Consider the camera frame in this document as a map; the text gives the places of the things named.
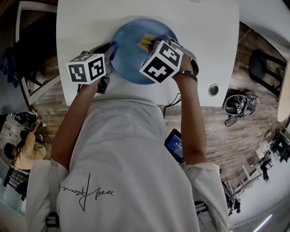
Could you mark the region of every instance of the round hole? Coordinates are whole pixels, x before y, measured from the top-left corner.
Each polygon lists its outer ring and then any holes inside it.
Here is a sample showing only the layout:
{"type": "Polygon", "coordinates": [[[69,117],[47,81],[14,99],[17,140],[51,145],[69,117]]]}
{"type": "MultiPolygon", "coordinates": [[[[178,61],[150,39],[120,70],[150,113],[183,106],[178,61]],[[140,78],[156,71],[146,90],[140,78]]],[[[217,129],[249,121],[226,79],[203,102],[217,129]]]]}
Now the round hole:
{"type": "Polygon", "coordinates": [[[210,86],[210,88],[208,89],[208,94],[213,97],[216,96],[218,94],[219,91],[219,87],[217,84],[213,84],[210,86]]]}

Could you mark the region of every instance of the white tabletop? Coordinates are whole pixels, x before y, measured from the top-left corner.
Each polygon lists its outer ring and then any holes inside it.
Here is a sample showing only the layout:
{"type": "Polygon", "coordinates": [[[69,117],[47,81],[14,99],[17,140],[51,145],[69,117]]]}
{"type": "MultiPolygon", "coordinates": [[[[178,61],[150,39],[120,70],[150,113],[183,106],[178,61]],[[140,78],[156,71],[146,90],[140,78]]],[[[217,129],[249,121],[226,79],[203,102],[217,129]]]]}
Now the white tabletop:
{"type": "Polygon", "coordinates": [[[287,63],[279,95],[277,120],[284,121],[290,115],[290,60],[287,63]]]}
{"type": "MultiPolygon", "coordinates": [[[[158,20],[177,36],[179,42],[197,58],[198,93],[202,106],[221,107],[232,76],[237,52],[239,9],[234,0],[59,0],[57,50],[63,93],[67,105],[77,94],[66,63],[83,50],[109,42],[125,23],[140,17],[158,20]],[[208,89],[219,86],[211,97],[208,89]]],[[[105,96],[142,97],[158,105],[171,103],[179,92],[172,79],[162,84],[137,85],[110,75],[105,96]]]]}

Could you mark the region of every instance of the white wall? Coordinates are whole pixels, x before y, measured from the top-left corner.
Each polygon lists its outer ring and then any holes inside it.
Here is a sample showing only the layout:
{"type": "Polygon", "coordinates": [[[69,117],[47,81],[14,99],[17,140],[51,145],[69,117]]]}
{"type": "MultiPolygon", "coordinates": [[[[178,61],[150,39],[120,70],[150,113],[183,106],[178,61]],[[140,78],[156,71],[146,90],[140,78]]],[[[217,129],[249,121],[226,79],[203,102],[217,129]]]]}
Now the white wall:
{"type": "Polygon", "coordinates": [[[286,59],[290,57],[290,10],[283,0],[236,0],[240,21],[267,39],[286,59]]]}
{"type": "Polygon", "coordinates": [[[27,232],[25,217],[17,214],[0,201],[0,223],[5,225],[10,232],[27,232]]]}
{"type": "Polygon", "coordinates": [[[280,163],[276,156],[272,160],[273,167],[268,170],[269,180],[265,182],[261,176],[253,186],[240,195],[241,212],[229,217],[230,227],[234,228],[257,219],[270,212],[290,194],[290,163],[280,163]]]}

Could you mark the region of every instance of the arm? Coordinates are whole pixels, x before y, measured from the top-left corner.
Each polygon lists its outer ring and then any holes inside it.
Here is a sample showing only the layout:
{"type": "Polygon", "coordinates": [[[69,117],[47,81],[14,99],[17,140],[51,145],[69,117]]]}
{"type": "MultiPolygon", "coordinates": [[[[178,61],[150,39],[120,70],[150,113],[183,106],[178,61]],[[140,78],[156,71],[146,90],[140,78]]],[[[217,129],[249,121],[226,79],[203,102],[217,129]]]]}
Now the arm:
{"type": "Polygon", "coordinates": [[[51,158],[64,166],[67,171],[82,124],[97,92],[97,85],[98,81],[81,88],[53,140],[51,158]]]}
{"type": "MultiPolygon", "coordinates": [[[[182,70],[192,71],[189,59],[184,56],[182,70]]],[[[181,140],[186,164],[205,163],[207,138],[204,129],[203,115],[201,112],[197,83],[190,77],[174,76],[181,94],[181,140]]]]}
{"type": "Polygon", "coordinates": [[[39,126],[40,123],[41,123],[41,119],[38,119],[38,120],[37,120],[37,123],[36,123],[36,125],[35,125],[35,127],[34,127],[33,130],[31,131],[32,134],[35,134],[35,132],[36,132],[36,130],[37,130],[37,128],[38,128],[38,126],[39,126]]]}

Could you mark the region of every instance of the white sleeve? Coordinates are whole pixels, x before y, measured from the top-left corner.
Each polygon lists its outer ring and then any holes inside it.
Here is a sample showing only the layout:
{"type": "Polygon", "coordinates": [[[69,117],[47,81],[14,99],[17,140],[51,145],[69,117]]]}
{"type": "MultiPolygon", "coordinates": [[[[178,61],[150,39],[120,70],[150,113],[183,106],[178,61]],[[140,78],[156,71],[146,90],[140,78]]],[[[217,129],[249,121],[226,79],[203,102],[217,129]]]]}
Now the white sleeve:
{"type": "Polygon", "coordinates": [[[228,231],[228,209],[219,166],[214,163],[187,165],[184,171],[192,185],[194,201],[204,202],[217,231],[228,231]]]}
{"type": "MultiPolygon", "coordinates": [[[[40,232],[45,226],[45,219],[50,207],[50,160],[37,160],[30,171],[25,219],[28,232],[40,232]]],[[[62,183],[67,177],[67,170],[58,165],[58,179],[62,183]]]]}

